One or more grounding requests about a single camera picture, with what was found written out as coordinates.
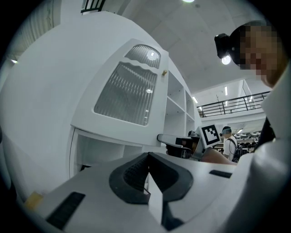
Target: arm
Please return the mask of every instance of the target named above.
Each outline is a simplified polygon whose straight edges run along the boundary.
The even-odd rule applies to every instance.
[[[229,164],[236,165],[237,163],[229,161],[218,151],[208,148],[204,153],[204,156],[201,159],[201,162],[211,162],[211,163],[219,163],[219,164]]]

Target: black rubber pad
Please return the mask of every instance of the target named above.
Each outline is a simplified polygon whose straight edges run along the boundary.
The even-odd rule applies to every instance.
[[[47,222],[62,230],[84,197],[82,193],[72,192],[47,218]]]
[[[232,173],[229,172],[222,172],[222,171],[218,171],[218,170],[212,170],[209,172],[209,174],[215,175],[215,176],[219,176],[219,177],[225,177],[225,178],[230,178]]]

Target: ribbed translucent panel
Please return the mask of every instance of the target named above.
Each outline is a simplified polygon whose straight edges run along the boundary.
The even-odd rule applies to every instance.
[[[154,48],[146,45],[134,46],[125,57],[157,69],[159,68],[161,60],[160,53]]]
[[[157,74],[120,62],[94,107],[94,112],[139,125],[147,125]]]

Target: backpack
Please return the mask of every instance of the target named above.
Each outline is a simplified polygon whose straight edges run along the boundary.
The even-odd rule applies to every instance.
[[[236,152],[235,152],[235,154],[233,155],[233,159],[232,159],[232,161],[238,163],[238,161],[239,161],[239,159],[240,159],[240,157],[241,157],[240,146],[239,146],[239,145],[236,145],[235,141],[233,141],[231,138],[228,138],[227,140],[231,141],[231,142],[235,145],[235,147],[236,147]]]

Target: railing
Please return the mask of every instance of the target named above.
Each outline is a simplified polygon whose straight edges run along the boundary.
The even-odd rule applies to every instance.
[[[81,13],[96,10],[96,11],[102,11],[102,7],[105,3],[105,0],[85,0],[84,6],[81,10]]]
[[[243,96],[212,104],[198,106],[200,117],[213,117],[217,115],[232,114],[241,111],[250,111],[261,108],[262,101],[270,92],[262,92],[254,95]]]

